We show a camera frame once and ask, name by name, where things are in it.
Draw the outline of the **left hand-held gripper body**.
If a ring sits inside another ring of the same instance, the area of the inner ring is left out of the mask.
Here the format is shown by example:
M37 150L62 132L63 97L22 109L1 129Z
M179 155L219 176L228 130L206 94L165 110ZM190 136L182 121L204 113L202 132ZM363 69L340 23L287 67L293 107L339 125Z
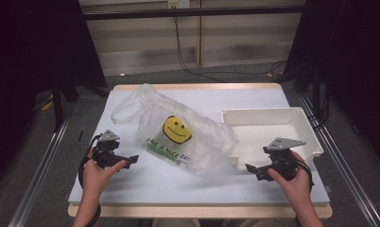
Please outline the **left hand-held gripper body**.
M126 161L124 168L129 167L129 160L126 157L114 154L114 150L119 147L118 140L120 137L110 130L106 130L94 137L96 141L95 149L93 150L93 159L101 168L111 167L122 160Z

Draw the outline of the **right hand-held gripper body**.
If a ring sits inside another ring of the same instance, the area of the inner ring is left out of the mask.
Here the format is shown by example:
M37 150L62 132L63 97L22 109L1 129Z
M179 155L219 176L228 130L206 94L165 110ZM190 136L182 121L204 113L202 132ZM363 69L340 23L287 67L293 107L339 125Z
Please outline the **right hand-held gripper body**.
M304 141L275 138L268 146L263 147L264 152L271 160L267 169L273 168L287 181L296 177L297 161L291 152L291 148L305 145Z

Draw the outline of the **clear plastic smiley bag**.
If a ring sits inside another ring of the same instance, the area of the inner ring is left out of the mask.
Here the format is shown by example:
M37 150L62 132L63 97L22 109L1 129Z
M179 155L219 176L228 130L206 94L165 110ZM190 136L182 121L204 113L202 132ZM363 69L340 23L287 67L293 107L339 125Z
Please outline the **clear plastic smiley bag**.
M136 145L172 166L192 172L212 167L238 143L232 128L158 93L149 84L123 99L112 111L111 120L115 124L136 120ZM146 140L159 133L181 145L178 163L146 148Z

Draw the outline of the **person's left hand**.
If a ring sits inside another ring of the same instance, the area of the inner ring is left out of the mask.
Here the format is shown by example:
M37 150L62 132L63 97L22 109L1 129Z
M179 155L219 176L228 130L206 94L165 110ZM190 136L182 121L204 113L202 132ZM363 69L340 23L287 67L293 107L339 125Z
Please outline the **person's left hand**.
M108 186L111 177L122 168L118 163L107 169L99 167L93 159L92 149L90 149L87 157L89 160L83 168L83 193L87 192L101 196L104 189Z

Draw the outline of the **person's right hand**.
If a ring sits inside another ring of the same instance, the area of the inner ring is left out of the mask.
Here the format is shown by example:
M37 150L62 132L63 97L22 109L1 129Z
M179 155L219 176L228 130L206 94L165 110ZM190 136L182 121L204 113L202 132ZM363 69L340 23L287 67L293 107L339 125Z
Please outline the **person's right hand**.
M272 168L268 170L268 174L279 186L281 186L285 197L290 202L294 211L300 209L303 210L304 208L312 206L309 175L302 167L298 167L297 175L291 181L285 180Z

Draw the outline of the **white plastic bin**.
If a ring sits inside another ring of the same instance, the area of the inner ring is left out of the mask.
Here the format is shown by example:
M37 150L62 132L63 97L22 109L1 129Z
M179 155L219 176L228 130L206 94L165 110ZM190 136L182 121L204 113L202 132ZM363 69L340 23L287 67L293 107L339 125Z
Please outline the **white plastic bin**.
M221 115L223 123L234 130L239 140L229 156L229 162L240 172L247 171L246 164L256 167L270 164L263 147L276 138L303 141L304 145L292 150L308 165L323 153L323 148L300 107L230 109L223 110Z

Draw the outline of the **person's right leg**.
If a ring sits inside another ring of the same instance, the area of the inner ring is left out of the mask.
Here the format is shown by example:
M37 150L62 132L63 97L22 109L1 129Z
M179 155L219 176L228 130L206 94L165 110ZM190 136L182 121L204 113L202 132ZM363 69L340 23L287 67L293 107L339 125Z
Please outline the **person's right leg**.
M236 227L294 227L294 224L288 220L279 219L246 219Z

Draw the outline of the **person's leg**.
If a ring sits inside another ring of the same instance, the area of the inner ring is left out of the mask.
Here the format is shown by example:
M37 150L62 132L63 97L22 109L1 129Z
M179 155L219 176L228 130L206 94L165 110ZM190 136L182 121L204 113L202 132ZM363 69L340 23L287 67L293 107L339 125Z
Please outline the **person's leg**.
M151 227L188 227L189 223L185 219L154 219Z
M279 219L246 219L236 227L294 227L294 224L288 220Z

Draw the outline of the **black stand legs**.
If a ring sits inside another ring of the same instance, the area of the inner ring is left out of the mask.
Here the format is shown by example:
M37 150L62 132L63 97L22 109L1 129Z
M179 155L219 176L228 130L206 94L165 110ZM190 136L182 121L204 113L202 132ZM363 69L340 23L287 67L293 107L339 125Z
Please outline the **black stand legs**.
M68 76L54 76L52 78L52 95L55 112L54 131L58 131L64 122L61 96L64 96L68 102L78 101L79 94L76 90L77 86L83 87L84 89L101 97L107 97L109 95L108 92L101 90L97 86L91 85L89 82Z

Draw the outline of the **person's left leg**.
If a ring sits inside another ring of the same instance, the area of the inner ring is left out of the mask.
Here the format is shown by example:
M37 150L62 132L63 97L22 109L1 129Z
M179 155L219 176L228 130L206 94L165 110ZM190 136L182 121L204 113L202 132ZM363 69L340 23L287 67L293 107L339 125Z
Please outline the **person's left leg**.
M154 219L151 227L188 227L189 223L185 219Z

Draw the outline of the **wooden table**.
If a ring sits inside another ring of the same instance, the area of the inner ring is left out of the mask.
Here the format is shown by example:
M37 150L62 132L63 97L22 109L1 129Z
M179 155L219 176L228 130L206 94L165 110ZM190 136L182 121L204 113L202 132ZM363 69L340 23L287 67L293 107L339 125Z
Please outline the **wooden table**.
M156 90L164 95L166 90L202 89L262 89L279 88L277 83L208 83L208 84L158 84ZM135 91L133 85L117 85L113 91ZM293 218L295 213L288 201L273 204L182 204L182 205L104 205L102 216L121 218Z

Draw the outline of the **black curtain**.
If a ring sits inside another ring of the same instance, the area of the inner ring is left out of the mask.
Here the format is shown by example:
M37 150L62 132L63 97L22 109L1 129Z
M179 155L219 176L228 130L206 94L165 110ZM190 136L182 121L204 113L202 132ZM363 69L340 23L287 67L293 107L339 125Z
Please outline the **black curtain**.
M285 73L319 76L380 157L380 0L305 0Z
M32 116L35 97L105 76L78 0L0 0L0 176Z

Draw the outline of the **black horizontal bar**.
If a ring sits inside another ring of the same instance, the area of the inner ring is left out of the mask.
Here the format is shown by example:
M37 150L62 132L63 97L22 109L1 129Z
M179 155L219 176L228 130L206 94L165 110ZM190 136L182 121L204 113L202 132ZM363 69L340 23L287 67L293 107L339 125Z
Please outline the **black horizontal bar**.
M249 14L287 14L301 13L306 6L272 6L245 8L203 8L203 9L150 9L136 11L89 12L82 18L88 20L148 19L168 17L224 16Z

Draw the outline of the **metal floor rail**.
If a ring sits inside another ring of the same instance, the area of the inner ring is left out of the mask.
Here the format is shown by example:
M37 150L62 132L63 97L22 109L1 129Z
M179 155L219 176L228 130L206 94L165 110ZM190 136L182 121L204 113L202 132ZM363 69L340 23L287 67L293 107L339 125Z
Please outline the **metal floor rail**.
M327 130L325 125L319 121L317 114L313 111L312 102L305 94L300 95L300 100L302 107L305 109L310 118L310 124L316 132L316 135L325 147L325 151L332 157L332 160L337 166L340 175L348 186L354 200L356 201L360 211L364 215L370 227L380 227L380 215L376 207L350 169L330 132Z
M8 227L25 227L76 106L76 102L67 103L65 112L61 106L54 109L55 120L51 121L52 136L47 143L47 147L41 152L41 161L36 165L36 171L30 179L25 194L19 200Z

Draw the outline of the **white wall outlet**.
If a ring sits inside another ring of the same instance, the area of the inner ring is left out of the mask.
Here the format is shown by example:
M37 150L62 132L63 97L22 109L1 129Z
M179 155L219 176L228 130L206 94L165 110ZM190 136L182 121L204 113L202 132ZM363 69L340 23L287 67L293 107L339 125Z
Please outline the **white wall outlet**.
M170 9L189 9L190 0L167 0Z

